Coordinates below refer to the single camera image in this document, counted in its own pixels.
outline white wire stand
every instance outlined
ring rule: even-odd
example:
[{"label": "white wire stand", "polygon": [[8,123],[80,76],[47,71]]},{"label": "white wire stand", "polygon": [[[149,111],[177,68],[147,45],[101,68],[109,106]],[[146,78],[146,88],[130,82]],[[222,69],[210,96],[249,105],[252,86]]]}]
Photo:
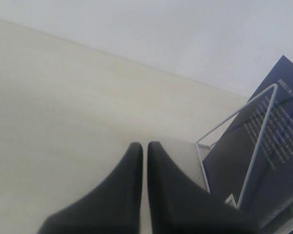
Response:
[{"label": "white wire stand", "polygon": [[254,151],[253,151],[253,154],[252,154],[252,157],[251,157],[250,165],[249,165],[248,171],[247,171],[246,176],[245,176],[245,179],[244,179],[244,183],[243,183],[242,190],[241,190],[241,193],[240,193],[240,196],[239,196],[239,200],[237,202],[237,208],[238,209],[241,206],[241,203],[242,203],[242,200],[243,200],[243,197],[244,197],[244,193],[245,193],[245,190],[246,190],[246,187],[247,187],[247,183],[248,183],[248,180],[250,178],[250,174],[251,174],[251,171],[253,169],[253,165],[254,165],[254,162],[255,162],[255,159],[256,159],[256,156],[257,156],[257,153],[258,153],[258,149],[259,149],[260,143],[262,141],[262,138],[263,138],[263,135],[264,135],[264,132],[265,132],[267,123],[268,123],[268,119],[269,119],[270,113],[271,113],[272,108],[273,108],[274,100],[275,100],[275,97],[276,97],[276,94],[277,94],[277,90],[278,90],[278,85],[277,84],[272,84],[271,86],[269,86],[268,88],[266,88],[264,91],[262,91],[261,93],[259,93],[258,95],[256,95],[249,102],[247,102],[246,104],[244,104],[240,109],[238,109],[237,111],[235,111],[234,113],[232,113],[231,115],[229,115],[227,118],[225,118],[223,121],[221,121],[218,125],[216,125],[215,127],[213,127],[208,133],[206,133],[204,136],[202,136],[200,139],[198,139],[198,141],[195,144],[196,145],[196,150],[197,150],[197,153],[198,153],[198,156],[199,156],[199,161],[200,161],[200,164],[201,164],[201,168],[202,168],[202,172],[203,172],[205,184],[206,184],[206,187],[207,187],[207,191],[210,193],[209,182],[208,182],[208,179],[207,179],[207,176],[206,176],[206,172],[205,172],[205,168],[204,168],[203,160],[202,159],[203,159],[203,156],[206,156],[209,153],[209,151],[217,143],[217,141],[214,142],[211,145],[200,144],[200,141],[203,140],[205,137],[207,137],[212,132],[214,132],[216,129],[218,129],[221,125],[223,125],[224,123],[226,123],[233,116],[235,116],[236,114],[240,113],[245,108],[247,108],[248,106],[250,106],[251,104],[253,104],[256,100],[258,100],[260,97],[262,97],[263,95],[265,95],[271,89],[273,89],[272,96],[271,96],[270,102],[269,102],[268,107],[267,107],[267,111],[266,111],[266,114],[265,114],[265,117],[264,117],[264,120],[263,120],[262,127],[261,127],[261,129],[259,131],[259,134],[258,134],[257,142],[255,144],[255,148],[254,148]]}]

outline metal display stand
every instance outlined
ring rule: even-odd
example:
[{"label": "metal display stand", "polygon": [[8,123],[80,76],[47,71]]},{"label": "metal display stand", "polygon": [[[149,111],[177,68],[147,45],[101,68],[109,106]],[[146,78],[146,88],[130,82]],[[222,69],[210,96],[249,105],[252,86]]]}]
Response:
[{"label": "metal display stand", "polygon": [[221,125],[226,123],[229,119],[234,117],[236,114],[240,113],[245,108],[247,108],[248,106],[253,104],[256,100],[258,100],[260,97],[265,95],[271,89],[273,89],[272,96],[271,96],[270,102],[269,102],[268,107],[267,107],[267,111],[266,111],[266,114],[265,114],[265,117],[264,117],[264,120],[263,120],[263,124],[262,124],[262,127],[260,129],[260,132],[259,132],[259,135],[258,135],[258,138],[257,138],[257,142],[255,144],[255,148],[254,148],[254,151],[253,151],[253,154],[252,154],[252,157],[251,157],[250,165],[249,165],[247,174],[246,174],[245,179],[244,179],[244,183],[243,183],[242,190],[241,190],[241,193],[240,193],[240,196],[239,196],[239,200],[237,202],[237,208],[238,209],[241,206],[241,203],[242,203],[242,200],[243,200],[243,197],[244,197],[244,193],[245,193],[245,190],[246,190],[246,187],[247,187],[247,184],[248,184],[248,180],[249,180],[249,177],[250,177],[251,171],[253,169],[253,165],[254,165],[258,150],[259,150],[259,146],[260,146],[260,143],[262,141],[262,138],[263,138],[263,135],[264,135],[267,123],[268,123],[268,119],[269,119],[270,113],[271,113],[272,108],[273,108],[276,93],[277,93],[277,90],[278,90],[278,85],[277,84],[272,84],[271,86],[266,88],[264,91],[262,91],[257,96],[252,98],[249,102],[244,104],[240,109],[238,109],[237,111],[235,111],[234,113],[229,115],[227,118],[225,118],[223,121],[221,121],[218,125],[213,127],[208,133],[206,133],[204,136],[202,136],[196,142],[196,149],[197,149],[197,153],[198,153],[198,156],[199,156],[199,161],[200,161],[200,164],[201,164],[202,172],[203,172],[203,175],[204,175],[205,184],[206,184],[206,187],[207,187],[207,191],[210,193],[209,182],[208,182],[208,179],[207,179],[207,176],[206,176],[205,168],[204,168],[204,165],[203,165],[203,160],[204,160],[205,156],[209,153],[209,151],[213,148],[213,146],[217,143],[217,141],[214,142],[211,145],[200,144],[200,141],[202,141],[209,134],[214,132],[216,129],[218,129]]}]

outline blue booklet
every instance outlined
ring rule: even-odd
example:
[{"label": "blue booklet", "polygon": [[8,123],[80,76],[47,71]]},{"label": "blue booklet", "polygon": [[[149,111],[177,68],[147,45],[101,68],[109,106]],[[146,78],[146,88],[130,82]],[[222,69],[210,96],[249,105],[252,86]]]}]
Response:
[{"label": "blue booklet", "polygon": [[[254,92],[278,85],[276,100],[256,155],[240,209],[266,226],[293,202],[293,63],[283,56]],[[271,91],[241,111],[203,160],[210,192],[237,203]]]}]

